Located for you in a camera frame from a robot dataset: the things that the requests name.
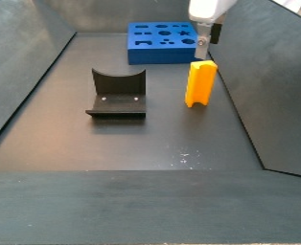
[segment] shape sorter hole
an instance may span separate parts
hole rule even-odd
[[[138,45],[138,44],[152,45],[152,41],[136,41],[134,45]]]
[[[181,31],[179,34],[180,35],[189,35],[189,32]]]
[[[168,31],[160,31],[159,34],[160,34],[160,35],[169,35],[171,32],[168,32]]]
[[[148,28],[148,26],[147,25],[137,25],[137,26],[134,26],[136,28]]]
[[[193,44],[195,43],[195,41],[192,39],[183,39],[181,42],[185,44]]]

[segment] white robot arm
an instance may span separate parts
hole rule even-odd
[[[237,0],[191,0],[189,19],[196,22],[197,41],[195,57],[204,59],[211,39],[211,27]]]

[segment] black bracket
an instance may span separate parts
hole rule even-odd
[[[85,113],[98,118],[145,118],[145,70],[110,76],[92,69],[97,96]]]

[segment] blue shape sorter block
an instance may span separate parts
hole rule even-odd
[[[196,32],[189,22],[137,22],[128,28],[129,64],[189,63]]]

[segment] yellow block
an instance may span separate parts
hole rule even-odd
[[[188,107],[192,107],[195,102],[207,105],[213,87],[216,70],[217,65],[211,60],[191,63],[185,92],[185,103]]]

